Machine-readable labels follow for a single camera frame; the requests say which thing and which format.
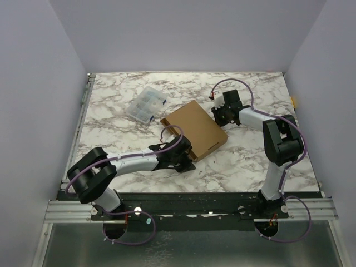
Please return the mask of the aluminium side rail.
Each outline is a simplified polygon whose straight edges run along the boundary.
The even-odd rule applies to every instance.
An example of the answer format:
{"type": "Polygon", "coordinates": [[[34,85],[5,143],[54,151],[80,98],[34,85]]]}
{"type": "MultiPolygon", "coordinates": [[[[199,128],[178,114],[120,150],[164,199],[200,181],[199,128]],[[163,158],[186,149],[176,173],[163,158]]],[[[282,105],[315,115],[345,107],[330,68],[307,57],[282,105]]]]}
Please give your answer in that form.
{"type": "Polygon", "coordinates": [[[88,74],[88,80],[85,85],[83,96],[82,96],[82,99],[80,102],[81,109],[80,109],[80,113],[78,116],[77,125],[76,125],[75,131],[74,131],[74,136],[73,136],[73,140],[71,143],[69,157],[68,157],[68,160],[67,160],[67,163],[65,166],[65,171],[64,171],[64,174],[62,175],[62,179],[61,179],[61,183],[60,183],[60,190],[64,190],[65,185],[68,183],[67,171],[75,162],[76,152],[78,149],[78,144],[79,144],[79,140],[80,140],[82,128],[83,128],[83,123],[84,123],[85,116],[87,113],[88,104],[89,104],[91,93],[93,90],[95,78],[96,78],[95,73],[88,74]]]}

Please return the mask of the clear plastic screw organizer box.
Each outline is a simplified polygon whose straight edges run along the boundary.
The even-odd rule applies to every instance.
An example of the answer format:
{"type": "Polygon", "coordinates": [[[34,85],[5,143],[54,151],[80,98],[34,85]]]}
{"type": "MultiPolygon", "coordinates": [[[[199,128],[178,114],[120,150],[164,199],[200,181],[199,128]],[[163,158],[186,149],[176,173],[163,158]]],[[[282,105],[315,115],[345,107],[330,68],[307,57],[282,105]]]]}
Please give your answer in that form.
{"type": "Polygon", "coordinates": [[[148,125],[165,106],[166,102],[167,94],[147,86],[126,109],[126,115],[148,125]]]}

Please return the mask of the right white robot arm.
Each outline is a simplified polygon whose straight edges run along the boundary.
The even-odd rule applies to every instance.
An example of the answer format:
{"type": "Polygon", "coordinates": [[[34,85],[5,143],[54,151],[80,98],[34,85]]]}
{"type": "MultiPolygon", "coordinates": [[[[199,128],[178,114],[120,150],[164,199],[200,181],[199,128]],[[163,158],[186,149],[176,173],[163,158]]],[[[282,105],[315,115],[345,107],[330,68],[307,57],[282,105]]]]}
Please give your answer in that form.
{"type": "Polygon", "coordinates": [[[237,90],[224,92],[218,98],[211,93],[209,99],[214,101],[211,112],[220,127],[231,123],[245,125],[263,133],[264,151],[269,165],[255,210],[259,216],[269,217],[275,212],[275,205],[281,202],[286,168],[296,162],[304,150],[294,116],[268,115],[250,105],[244,106],[237,90]]]}

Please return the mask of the yellow tape piece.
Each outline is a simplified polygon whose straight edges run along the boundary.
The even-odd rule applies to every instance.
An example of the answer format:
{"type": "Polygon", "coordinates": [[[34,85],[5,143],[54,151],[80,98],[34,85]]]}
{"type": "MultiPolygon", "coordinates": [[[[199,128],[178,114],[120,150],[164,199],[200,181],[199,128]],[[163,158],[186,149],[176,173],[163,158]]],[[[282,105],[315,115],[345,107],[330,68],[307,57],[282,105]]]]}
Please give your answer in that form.
{"type": "Polygon", "coordinates": [[[291,99],[291,104],[292,104],[293,108],[296,108],[295,98],[291,96],[290,99],[291,99]]]}

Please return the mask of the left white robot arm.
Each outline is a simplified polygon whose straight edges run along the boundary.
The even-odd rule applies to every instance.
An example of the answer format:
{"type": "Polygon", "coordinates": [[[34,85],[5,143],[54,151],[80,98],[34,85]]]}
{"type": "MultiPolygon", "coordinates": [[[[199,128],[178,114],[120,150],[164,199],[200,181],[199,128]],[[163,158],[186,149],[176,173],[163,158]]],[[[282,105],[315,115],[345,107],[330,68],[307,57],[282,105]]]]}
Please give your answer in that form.
{"type": "Polygon", "coordinates": [[[80,203],[94,203],[108,218],[118,219],[123,201],[115,190],[108,188],[114,178],[139,171],[194,170],[191,149],[191,142],[183,135],[140,152],[109,155],[102,147],[95,147],[67,171],[69,183],[65,191],[72,187],[80,203]]]}

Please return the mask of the black metal base rail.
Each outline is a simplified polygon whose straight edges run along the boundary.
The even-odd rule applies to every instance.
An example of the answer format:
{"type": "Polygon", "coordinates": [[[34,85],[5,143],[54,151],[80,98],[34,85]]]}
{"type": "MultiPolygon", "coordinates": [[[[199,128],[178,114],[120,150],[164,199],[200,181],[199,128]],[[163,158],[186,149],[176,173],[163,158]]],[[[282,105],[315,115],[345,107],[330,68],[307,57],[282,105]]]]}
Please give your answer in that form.
{"type": "Polygon", "coordinates": [[[285,219],[281,200],[266,204],[256,192],[122,193],[123,205],[110,213],[96,204],[81,204],[61,192],[51,211],[64,223],[103,224],[110,232],[253,231],[257,221],[285,219]]]}

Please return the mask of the brown cardboard box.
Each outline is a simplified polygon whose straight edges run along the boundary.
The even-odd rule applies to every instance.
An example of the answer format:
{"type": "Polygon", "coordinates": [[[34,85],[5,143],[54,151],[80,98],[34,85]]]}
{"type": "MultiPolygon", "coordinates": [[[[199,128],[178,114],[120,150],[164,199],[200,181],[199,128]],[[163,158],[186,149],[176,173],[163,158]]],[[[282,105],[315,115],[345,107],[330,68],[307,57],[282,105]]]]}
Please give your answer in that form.
{"type": "Polygon", "coordinates": [[[177,125],[191,142],[190,157],[199,162],[228,140],[228,135],[195,101],[190,101],[161,120],[164,126],[177,125]]]}

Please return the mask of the aluminium front extrusion rail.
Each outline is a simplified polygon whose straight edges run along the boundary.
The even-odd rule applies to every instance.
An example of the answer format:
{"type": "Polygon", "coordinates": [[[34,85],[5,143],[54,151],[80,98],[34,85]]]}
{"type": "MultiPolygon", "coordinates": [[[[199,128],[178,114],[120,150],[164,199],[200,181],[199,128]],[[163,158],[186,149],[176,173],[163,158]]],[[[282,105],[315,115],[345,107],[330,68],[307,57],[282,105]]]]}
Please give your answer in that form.
{"type": "Polygon", "coordinates": [[[278,221],[329,221],[339,218],[334,202],[330,198],[311,198],[298,201],[288,200],[282,207],[258,215],[252,211],[251,204],[240,204],[236,200],[222,201],[213,199],[211,202],[194,199],[178,199],[165,201],[134,200],[127,202],[129,214],[109,215],[100,211],[92,204],[80,204],[78,201],[51,201],[47,205],[44,216],[46,223],[79,224],[104,223],[124,224],[132,220],[145,219],[150,214],[155,220],[163,219],[234,219],[267,222],[278,221]]]}

